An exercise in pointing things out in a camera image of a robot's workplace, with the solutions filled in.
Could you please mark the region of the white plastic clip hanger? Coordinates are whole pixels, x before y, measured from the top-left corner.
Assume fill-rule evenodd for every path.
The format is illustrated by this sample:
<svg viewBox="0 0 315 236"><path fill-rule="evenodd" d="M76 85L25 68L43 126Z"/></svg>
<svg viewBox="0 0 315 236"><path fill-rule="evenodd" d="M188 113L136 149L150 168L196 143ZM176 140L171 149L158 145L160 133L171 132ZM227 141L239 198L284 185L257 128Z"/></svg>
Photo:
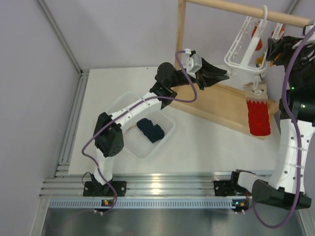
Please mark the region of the white plastic clip hanger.
<svg viewBox="0 0 315 236"><path fill-rule="evenodd" d="M235 71L245 71L257 75L264 73L269 67L268 61L266 61L266 51L263 53L265 58L261 66L252 64L252 57L268 23L267 6L263 5L262 10L263 18L260 21L255 21L250 16L246 17L232 46L224 57L229 74Z"/></svg>

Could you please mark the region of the red and beige sock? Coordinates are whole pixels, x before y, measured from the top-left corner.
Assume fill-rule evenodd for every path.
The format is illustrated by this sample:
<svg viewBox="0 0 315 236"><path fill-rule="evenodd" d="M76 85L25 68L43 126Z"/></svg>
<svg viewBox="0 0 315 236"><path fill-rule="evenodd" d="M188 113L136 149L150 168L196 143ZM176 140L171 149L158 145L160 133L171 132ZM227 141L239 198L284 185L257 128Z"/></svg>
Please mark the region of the red and beige sock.
<svg viewBox="0 0 315 236"><path fill-rule="evenodd" d="M248 109L250 134L265 137L271 134L267 85L265 82L247 83L243 86Z"/></svg>

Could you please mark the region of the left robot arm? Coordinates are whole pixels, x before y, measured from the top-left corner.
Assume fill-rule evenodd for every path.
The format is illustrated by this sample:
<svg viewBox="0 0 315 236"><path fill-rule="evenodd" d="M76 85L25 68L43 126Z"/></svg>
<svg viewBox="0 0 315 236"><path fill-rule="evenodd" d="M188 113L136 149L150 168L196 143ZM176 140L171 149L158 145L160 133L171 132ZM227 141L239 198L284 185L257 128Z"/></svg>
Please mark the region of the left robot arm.
<svg viewBox="0 0 315 236"><path fill-rule="evenodd" d="M169 62L160 64L156 83L144 96L117 112L103 112L98 116L93 136L81 150L95 163L91 181L85 183L84 196L117 197L118 188L112 180L114 159L124 147L124 133L136 122L164 109L172 101L193 103L197 89L203 90L229 77L226 70L198 55L188 57L187 66L180 70Z"/></svg>

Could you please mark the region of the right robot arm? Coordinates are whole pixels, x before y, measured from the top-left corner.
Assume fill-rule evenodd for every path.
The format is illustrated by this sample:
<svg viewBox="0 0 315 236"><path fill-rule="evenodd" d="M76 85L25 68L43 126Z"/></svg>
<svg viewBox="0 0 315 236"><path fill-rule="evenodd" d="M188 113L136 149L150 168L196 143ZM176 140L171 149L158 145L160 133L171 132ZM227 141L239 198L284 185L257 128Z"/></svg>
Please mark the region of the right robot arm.
<svg viewBox="0 0 315 236"><path fill-rule="evenodd" d="M284 36L268 39L266 59L284 66L290 88L286 91L288 115L280 102L281 140L279 156L269 181L252 172L235 170L231 174L230 190L235 195L248 191L256 203L290 209L298 195L295 209L311 206L312 200L305 193L304 169L308 147L315 133L315 44L307 42L294 64L289 67L301 38Z"/></svg>

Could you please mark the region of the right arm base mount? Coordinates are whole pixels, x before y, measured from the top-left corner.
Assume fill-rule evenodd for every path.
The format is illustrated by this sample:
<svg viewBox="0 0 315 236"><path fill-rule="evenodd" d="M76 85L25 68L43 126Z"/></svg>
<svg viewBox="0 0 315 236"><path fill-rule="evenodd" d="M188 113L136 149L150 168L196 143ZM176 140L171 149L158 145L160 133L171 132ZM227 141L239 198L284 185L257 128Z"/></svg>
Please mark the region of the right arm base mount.
<svg viewBox="0 0 315 236"><path fill-rule="evenodd" d="M242 170L239 169L232 171L230 180L213 181L215 196L217 197L244 196L247 190L237 183L241 171Z"/></svg>

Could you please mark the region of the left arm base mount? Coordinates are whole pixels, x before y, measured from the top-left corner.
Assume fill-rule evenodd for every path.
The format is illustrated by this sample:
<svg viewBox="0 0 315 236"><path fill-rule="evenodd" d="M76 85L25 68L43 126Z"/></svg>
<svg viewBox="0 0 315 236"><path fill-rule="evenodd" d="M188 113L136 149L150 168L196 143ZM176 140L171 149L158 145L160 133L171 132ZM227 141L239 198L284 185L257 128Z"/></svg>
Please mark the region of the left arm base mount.
<svg viewBox="0 0 315 236"><path fill-rule="evenodd" d="M90 181L84 183L83 196L84 197L114 197L115 193L108 184L101 185L93 174L89 173L91 176ZM114 190L116 191L116 196L124 197L126 194L126 181L109 181Z"/></svg>

